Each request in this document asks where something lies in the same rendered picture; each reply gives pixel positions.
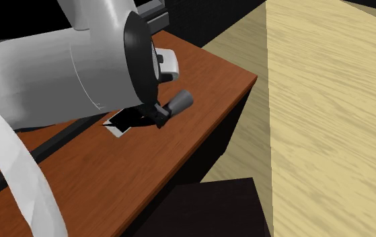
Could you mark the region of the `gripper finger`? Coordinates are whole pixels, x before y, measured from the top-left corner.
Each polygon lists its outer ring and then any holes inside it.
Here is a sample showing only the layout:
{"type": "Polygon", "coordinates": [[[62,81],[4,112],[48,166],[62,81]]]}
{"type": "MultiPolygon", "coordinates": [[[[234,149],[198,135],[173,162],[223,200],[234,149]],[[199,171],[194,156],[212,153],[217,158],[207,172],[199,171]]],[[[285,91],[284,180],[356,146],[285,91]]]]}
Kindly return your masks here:
{"type": "Polygon", "coordinates": [[[156,103],[144,105],[145,115],[151,119],[158,129],[162,128],[170,119],[170,112],[160,104],[156,103]]]}

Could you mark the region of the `black tablet with white edge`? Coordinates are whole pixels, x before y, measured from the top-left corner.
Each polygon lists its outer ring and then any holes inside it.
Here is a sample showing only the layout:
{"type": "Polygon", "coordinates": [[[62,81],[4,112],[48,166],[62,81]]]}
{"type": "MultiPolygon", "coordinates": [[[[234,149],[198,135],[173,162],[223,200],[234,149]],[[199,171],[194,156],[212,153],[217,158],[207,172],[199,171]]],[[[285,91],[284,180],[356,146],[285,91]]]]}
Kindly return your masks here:
{"type": "Polygon", "coordinates": [[[121,137],[142,118],[143,115],[136,108],[125,108],[105,121],[103,126],[115,137],[121,137]]]}

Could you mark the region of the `brown wooden desk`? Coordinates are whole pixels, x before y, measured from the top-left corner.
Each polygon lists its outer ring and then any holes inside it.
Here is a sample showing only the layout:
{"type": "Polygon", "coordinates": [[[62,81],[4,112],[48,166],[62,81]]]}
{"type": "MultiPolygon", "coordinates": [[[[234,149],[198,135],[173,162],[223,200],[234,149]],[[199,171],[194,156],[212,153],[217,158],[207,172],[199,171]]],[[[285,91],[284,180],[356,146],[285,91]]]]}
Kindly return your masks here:
{"type": "Polygon", "coordinates": [[[225,151],[256,76],[168,32],[153,37],[172,49],[180,78],[159,87],[166,103],[188,90],[193,105],[158,129],[115,137],[106,116],[21,133],[57,200],[69,237],[118,237],[156,196],[200,181],[225,151]]]}

